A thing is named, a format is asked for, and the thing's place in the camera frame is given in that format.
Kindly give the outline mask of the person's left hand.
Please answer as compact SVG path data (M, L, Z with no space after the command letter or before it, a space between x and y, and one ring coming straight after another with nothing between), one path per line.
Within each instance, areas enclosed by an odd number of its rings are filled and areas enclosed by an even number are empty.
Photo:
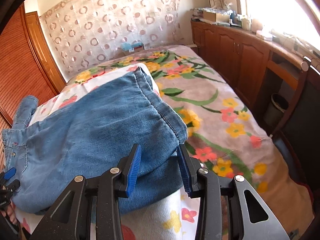
M11 202L8 206L5 208L1 209L1 214L3 217L8 216L9 220L12 224L16 225L17 224L17 218L15 215L15 204Z

